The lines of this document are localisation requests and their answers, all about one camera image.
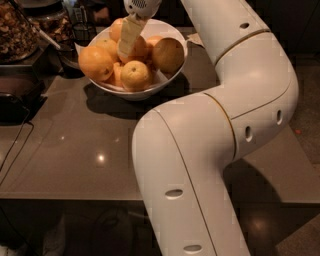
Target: bowl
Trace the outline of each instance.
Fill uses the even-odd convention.
[[[141,36],[144,39],[147,39],[154,35],[160,35],[162,37],[172,37],[180,41],[184,49],[184,56],[186,60],[186,57],[188,55],[187,43],[184,37],[182,36],[182,34],[176,28],[172,27],[170,24],[165,23],[163,21],[150,19],[146,24],[146,26],[144,27],[143,31],[141,32]],[[109,38],[109,27],[101,31],[95,38],[93,38],[92,41],[89,43],[89,45],[94,45],[95,40],[99,38]],[[103,83],[102,85],[91,79],[90,81],[94,85],[99,87],[101,90],[104,90],[108,93],[121,97],[125,100],[140,101],[140,100],[149,98],[150,96],[156,94],[157,92],[165,88],[181,72],[184,64],[185,64],[185,61],[183,65],[179,68],[179,70],[172,77],[169,77],[169,78],[166,77],[159,70],[154,71],[154,80],[152,85],[148,89],[140,92],[127,92],[123,88],[114,86],[112,84]]]

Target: countertop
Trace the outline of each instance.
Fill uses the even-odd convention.
[[[184,33],[192,32],[185,28]],[[0,198],[141,200],[131,156],[137,121],[161,103],[219,83],[205,49],[192,43],[188,48],[182,73],[164,90],[140,102],[110,95],[86,77],[56,76],[43,106],[31,124],[22,127],[8,155],[0,173]],[[0,126],[1,161],[20,128]],[[241,184],[250,166],[271,184],[279,200],[320,201],[319,177],[289,127],[242,163],[245,168],[237,163],[228,168],[227,182]]]

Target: small hole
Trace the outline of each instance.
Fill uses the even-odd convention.
[[[186,247],[183,248],[183,250],[187,253],[187,254],[196,254],[198,252],[200,252],[202,250],[202,246],[201,245],[188,245]]]
[[[178,199],[183,194],[183,191],[181,189],[173,189],[168,192],[166,192],[166,197],[170,200]]]
[[[246,23],[242,23],[242,24],[240,25],[240,28],[246,29],[246,28],[248,28],[249,26],[250,26],[250,24],[249,24],[248,22],[246,22]]]
[[[252,140],[252,137],[253,137],[253,135],[252,135],[251,127],[250,127],[250,126],[247,126],[247,127],[246,127],[246,140],[247,140],[248,142],[250,142],[250,141]]]
[[[277,124],[280,125],[282,123],[282,120],[283,120],[282,111],[278,110],[278,112],[277,112]]]

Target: cabinet door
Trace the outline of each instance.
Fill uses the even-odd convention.
[[[289,53],[319,50],[319,1],[247,0]]]
[[[154,18],[168,22],[173,26],[192,26],[190,18],[180,0],[162,0]]]
[[[320,1],[313,15],[310,17],[309,24],[297,45],[297,52],[320,52]]]

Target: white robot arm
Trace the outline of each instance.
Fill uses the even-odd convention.
[[[221,84],[160,105],[139,121],[136,177],[164,256],[250,255],[223,170],[285,127],[297,104],[297,78],[244,0],[182,3]]]

